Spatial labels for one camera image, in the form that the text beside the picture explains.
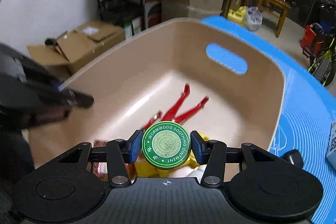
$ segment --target bicycle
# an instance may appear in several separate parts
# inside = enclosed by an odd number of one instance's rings
[[[336,28],[332,28],[328,35],[316,35],[310,49],[303,49],[303,54],[310,58],[311,73],[323,86],[328,86],[336,74]],[[314,55],[314,47],[317,41],[322,41],[322,48],[317,55]]]

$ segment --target yellow toy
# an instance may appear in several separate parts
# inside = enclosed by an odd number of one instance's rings
[[[229,10],[227,14],[227,19],[244,26],[244,18],[247,15],[247,7],[241,6],[236,12],[234,10]]]
[[[153,177],[158,175],[157,169],[150,165],[143,157],[142,153],[139,154],[138,159],[134,163],[138,177]]]

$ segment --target concrete floor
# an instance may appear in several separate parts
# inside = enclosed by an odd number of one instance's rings
[[[308,69],[309,60],[302,54],[300,47],[300,40],[303,37],[304,28],[289,18],[286,18],[280,36],[276,38],[274,29],[277,25],[277,18],[266,13],[263,13],[263,17],[262,26],[255,34],[286,52],[302,67]],[[336,98],[336,80],[327,87],[327,90]]]

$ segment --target printed label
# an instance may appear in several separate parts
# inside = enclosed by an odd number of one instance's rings
[[[86,27],[82,30],[83,33],[85,33],[86,35],[93,35],[95,33],[97,33],[99,31],[98,28],[94,28],[94,27]]]
[[[145,159],[160,169],[182,165],[190,154],[190,136],[176,122],[159,122],[147,129],[142,138]]]
[[[331,132],[330,132],[330,140],[329,140],[329,146],[328,146],[328,151],[335,151],[336,148],[336,122],[333,122],[331,125]]]

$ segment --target wooden stool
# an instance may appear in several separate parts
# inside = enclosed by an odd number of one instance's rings
[[[278,7],[281,10],[280,16],[279,16],[279,21],[278,21],[278,26],[277,29],[275,31],[275,36],[279,37],[282,26],[284,25],[288,10],[291,8],[290,5],[285,2],[284,0],[258,0],[258,8],[261,11],[265,11],[265,12],[269,12],[272,15],[275,16],[275,14],[273,14],[273,8],[271,9],[265,9],[263,7],[264,3],[269,3],[271,5],[274,5],[276,7]]]
[[[275,36],[279,37],[280,32],[282,30],[282,26],[284,25],[288,10],[291,8],[290,5],[285,2],[284,0],[259,0],[258,1],[258,8],[261,11],[265,11],[265,12],[269,12],[270,14],[273,14],[273,9],[268,10],[267,8],[263,7],[263,3],[270,3],[271,5],[275,5],[276,7],[278,7],[281,10],[280,16],[279,16],[279,21],[278,21],[278,25],[277,25],[277,29],[275,31]]]

